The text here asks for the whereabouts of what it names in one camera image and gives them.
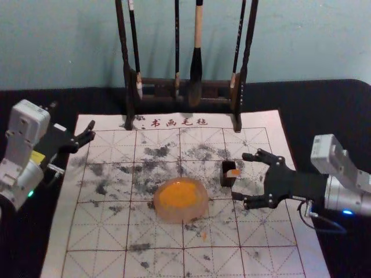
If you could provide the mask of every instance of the white paper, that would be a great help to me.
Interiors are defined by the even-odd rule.
[[[68,161],[42,277],[329,277],[315,232],[296,211],[245,211],[220,187],[221,161],[242,175],[233,191],[263,193],[262,163],[241,160],[258,148],[294,168],[278,111],[231,116],[164,114],[125,117],[80,115],[76,134],[96,121],[96,138]],[[153,191],[178,176],[197,178],[210,201],[192,224],[165,224],[151,208]]]

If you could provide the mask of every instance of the teal wall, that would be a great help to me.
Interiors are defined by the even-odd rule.
[[[173,77],[174,1],[134,0],[134,5],[142,76]],[[180,1],[182,78],[189,77],[194,5]],[[126,0],[123,7],[134,66]],[[240,7],[240,0],[204,0],[205,79],[231,76]],[[369,0],[261,0],[248,82],[371,83],[370,11]],[[123,86],[114,0],[0,0],[0,89],[87,86]]]

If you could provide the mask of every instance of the black tablecloth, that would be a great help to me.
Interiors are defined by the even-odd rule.
[[[125,113],[122,89],[84,88],[0,92],[0,133],[8,125],[11,107],[26,98],[39,105],[56,100],[52,121],[74,130],[78,114]],[[315,172],[310,151],[316,134],[333,133],[356,166],[371,173],[371,87],[355,80],[253,83],[247,88],[243,112],[279,109],[296,167]],[[194,112],[227,112],[201,106]],[[145,106],[140,113],[187,112],[187,107]],[[0,139],[0,158],[6,146]],[[60,165],[67,163],[61,158]],[[0,235],[0,277],[39,277],[61,182],[39,188],[16,215],[6,235]],[[348,229],[347,236],[318,235],[333,277],[371,277],[371,220],[323,212]]]

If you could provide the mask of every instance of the robotic hand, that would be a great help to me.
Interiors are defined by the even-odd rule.
[[[316,229],[317,232],[345,233],[339,224],[312,212],[314,205],[344,214],[357,213],[371,216],[371,175],[358,170],[349,154],[332,134],[314,137],[311,162],[320,174],[301,173],[289,169],[285,158],[275,156],[262,149],[256,154],[243,153],[248,162],[262,162],[269,165],[264,179],[264,194],[249,196],[232,192],[234,200],[243,201],[245,209],[269,207],[275,209],[284,199],[301,201],[298,211],[303,222],[310,228],[301,214],[303,204],[307,205],[306,217],[314,217],[334,226],[333,230]],[[228,178],[222,179],[222,186],[232,186]]]
[[[64,174],[52,164],[58,154],[76,153],[95,137],[94,121],[78,136],[57,123],[49,125],[49,112],[55,107],[55,103],[42,108],[22,100],[12,108],[6,132],[8,145],[0,163],[1,218],[5,213],[14,214],[24,204],[47,169],[55,172],[53,180]]]

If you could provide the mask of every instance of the brush tip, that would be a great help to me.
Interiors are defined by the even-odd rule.
[[[188,103],[190,107],[196,107],[201,102],[202,84],[201,82],[190,83],[188,87]]]

